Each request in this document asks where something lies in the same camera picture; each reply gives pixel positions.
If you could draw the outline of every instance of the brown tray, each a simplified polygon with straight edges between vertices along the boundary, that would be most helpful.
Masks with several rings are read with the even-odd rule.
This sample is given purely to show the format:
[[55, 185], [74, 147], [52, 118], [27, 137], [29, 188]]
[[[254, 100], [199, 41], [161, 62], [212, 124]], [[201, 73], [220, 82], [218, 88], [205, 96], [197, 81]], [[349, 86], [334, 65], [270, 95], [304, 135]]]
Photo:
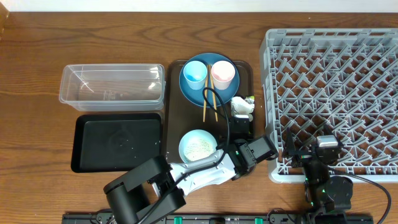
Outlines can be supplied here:
[[[226, 133], [226, 123], [223, 118], [218, 116], [216, 122], [215, 113], [211, 109], [206, 111], [206, 122], [203, 122], [203, 108], [189, 102], [181, 92], [179, 76], [186, 60], [173, 62], [168, 69], [166, 81], [166, 107], [165, 122], [163, 127], [162, 154], [166, 156], [167, 162], [182, 162], [178, 154], [178, 145], [184, 134], [194, 129], [202, 129], [210, 132], [216, 140], [220, 135]], [[233, 61], [239, 72], [239, 89], [236, 96], [254, 95], [252, 82], [252, 69], [250, 65], [242, 61]], [[226, 104], [226, 109], [231, 116], [231, 104]]]

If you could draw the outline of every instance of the blue plate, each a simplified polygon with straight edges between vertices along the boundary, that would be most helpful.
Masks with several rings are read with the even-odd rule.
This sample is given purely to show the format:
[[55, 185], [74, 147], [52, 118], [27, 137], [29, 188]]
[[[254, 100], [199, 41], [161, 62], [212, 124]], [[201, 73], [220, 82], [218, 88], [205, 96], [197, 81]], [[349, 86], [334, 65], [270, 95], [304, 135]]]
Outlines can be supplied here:
[[[191, 61], [200, 61], [203, 62], [205, 65], [211, 65], [213, 66], [214, 63], [220, 61], [220, 60], [224, 60], [227, 62], [231, 62], [232, 61], [228, 58], [226, 58], [225, 56], [222, 56], [220, 54], [215, 54], [215, 53], [204, 53], [204, 54], [200, 54], [200, 55], [196, 55], [193, 58], [191, 58], [190, 60], [188, 60], [185, 65], [188, 62]], [[182, 94], [186, 97], [186, 99], [188, 99], [189, 101], [191, 101], [194, 105], [198, 105], [203, 107], [203, 95], [202, 95], [202, 91], [203, 88], [201, 88], [200, 90], [192, 90], [189, 86], [188, 83], [184, 77], [183, 71], [184, 71], [184, 67], [185, 65], [182, 67], [181, 72], [180, 72], [180, 89]], [[236, 69], [235, 65], [235, 76], [232, 79], [231, 84], [229, 85], [229, 87], [225, 90], [219, 90], [219, 89], [215, 89], [216, 92], [220, 95], [221, 99], [223, 100], [224, 103], [227, 103], [229, 100], [232, 99], [232, 97], [235, 96], [236, 92], [238, 91], [239, 88], [239, 73], [238, 73], [238, 69]], [[210, 84], [210, 76], [208, 75], [208, 87], [211, 87]], [[211, 103], [211, 105], [213, 105], [213, 93], [211, 91], [207, 91], [207, 99], [208, 101]], [[216, 97], [216, 102], [217, 102], [217, 106], [220, 106], [221, 103], [218, 101], [217, 97]]]

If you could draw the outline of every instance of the white wall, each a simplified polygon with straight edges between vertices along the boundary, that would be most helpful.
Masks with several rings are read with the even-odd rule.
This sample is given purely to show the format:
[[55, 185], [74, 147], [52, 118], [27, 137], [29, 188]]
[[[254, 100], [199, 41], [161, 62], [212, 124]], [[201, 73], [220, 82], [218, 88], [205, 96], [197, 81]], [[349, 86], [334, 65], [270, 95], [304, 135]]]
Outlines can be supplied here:
[[0, 0], [9, 11], [398, 12], [398, 0]]

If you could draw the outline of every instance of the green tape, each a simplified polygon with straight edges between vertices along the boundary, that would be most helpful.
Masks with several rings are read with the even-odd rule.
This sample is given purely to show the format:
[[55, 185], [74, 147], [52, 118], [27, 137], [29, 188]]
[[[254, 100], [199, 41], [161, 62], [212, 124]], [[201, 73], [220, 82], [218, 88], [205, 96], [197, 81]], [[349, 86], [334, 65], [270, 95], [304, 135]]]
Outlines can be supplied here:
[[174, 217], [174, 224], [182, 224], [182, 217]]
[[262, 224], [264, 221], [262, 220], [262, 218], [255, 218], [254, 219], [254, 224]]

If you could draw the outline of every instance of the pink cup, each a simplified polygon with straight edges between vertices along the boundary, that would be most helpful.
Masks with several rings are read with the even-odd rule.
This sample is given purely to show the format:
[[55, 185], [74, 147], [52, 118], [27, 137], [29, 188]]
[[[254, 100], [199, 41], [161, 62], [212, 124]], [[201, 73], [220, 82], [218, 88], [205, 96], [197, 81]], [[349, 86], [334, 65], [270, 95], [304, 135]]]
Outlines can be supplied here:
[[211, 76], [213, 76], [214, 87], [219, 90], [225, 90], [235, 76], [235, 67], [227, 61], [216, 62], [211, 67]]

